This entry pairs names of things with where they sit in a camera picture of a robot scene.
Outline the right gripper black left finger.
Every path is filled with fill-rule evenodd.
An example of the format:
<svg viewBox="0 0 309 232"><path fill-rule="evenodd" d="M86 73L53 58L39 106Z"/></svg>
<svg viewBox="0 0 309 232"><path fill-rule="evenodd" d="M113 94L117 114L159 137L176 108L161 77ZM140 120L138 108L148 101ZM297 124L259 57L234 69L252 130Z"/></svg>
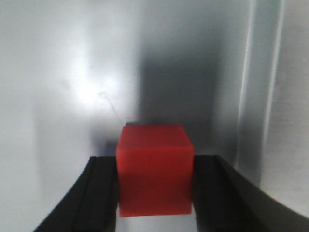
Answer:
<svg viewBox="0 0 309 232"><path fill-rule="evenodd" d="M85 169L37 232L114 232L118 203L116 158L90 157Z"/></svg>

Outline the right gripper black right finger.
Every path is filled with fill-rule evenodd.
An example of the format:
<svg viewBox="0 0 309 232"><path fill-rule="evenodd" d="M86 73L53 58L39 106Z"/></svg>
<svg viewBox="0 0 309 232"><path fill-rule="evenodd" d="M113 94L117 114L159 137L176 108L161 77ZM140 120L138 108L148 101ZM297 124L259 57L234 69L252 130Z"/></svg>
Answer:
<svg viewBox="0 0 309 232"><path fill-rule="evenodd" d="M307 232L309 219L274 200L219 155L194 157L199 232Z"/></svg>

